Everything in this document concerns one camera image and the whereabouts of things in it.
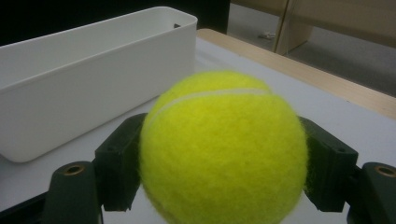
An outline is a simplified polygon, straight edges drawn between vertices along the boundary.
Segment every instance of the white storage box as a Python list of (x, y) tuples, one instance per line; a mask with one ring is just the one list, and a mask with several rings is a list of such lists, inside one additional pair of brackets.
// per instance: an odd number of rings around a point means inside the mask
[(0, 154), (29, 161), (193, 73), (197, 19), (154, 7), (0, 48)]

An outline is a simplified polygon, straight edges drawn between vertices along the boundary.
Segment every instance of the yellow tennis ball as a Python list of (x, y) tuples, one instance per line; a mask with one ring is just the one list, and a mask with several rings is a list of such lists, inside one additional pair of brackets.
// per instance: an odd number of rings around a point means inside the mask
[(169, 223), (279, 223), (303, 191), (304, 129), (255, 77), (187, 77), (148, 113), (140, 142), (143, 187)]

